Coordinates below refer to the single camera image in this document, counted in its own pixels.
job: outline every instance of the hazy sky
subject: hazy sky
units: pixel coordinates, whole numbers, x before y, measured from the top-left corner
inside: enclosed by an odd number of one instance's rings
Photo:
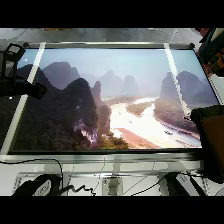
[[[38,49],[27,49],[18,67],[34,62]],[[177,71],[188,71],[201,80],[204,72],[193,51],[171,50]],[[170,71],[164,50],[158,49],[45,49],[40,68],[53,62],[68,62],[80,74],[89,73],[100,77],[113,70],[120,77],[133,75],[137,80],[162,81]]]

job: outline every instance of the landscape picture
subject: landscape picture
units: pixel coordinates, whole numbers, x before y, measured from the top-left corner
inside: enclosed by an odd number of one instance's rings
[[[182,100],[192,110],[218,104],[192,50],[171,50]],[[27,78],[37,50],[28,49],[17,75]],[[10,150],[200,148],[165,50],[45,49]],[[1,98],[0,145],[19,96]]]

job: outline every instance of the winding river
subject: winding river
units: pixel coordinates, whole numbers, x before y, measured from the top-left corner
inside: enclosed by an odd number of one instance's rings
[[[134,104],[151,102],[156,98],[142,98],[138,99]],[[158,145],[161,148],[184,148],[186,144],[194,147],[201,147],[199,139],[191,135],[180,133],[176,130],[170,129],[157,121],[154,116],[155,105],[146,108],[141,117],[137,117],[126,110],[128,103],[118,103],[111,106],[111,121],[110,128],[115,137],[121,137],[122,132],[117,128],[124,128],[149,142]],[[166,134],[164,131],[172,132],[173,135]]]

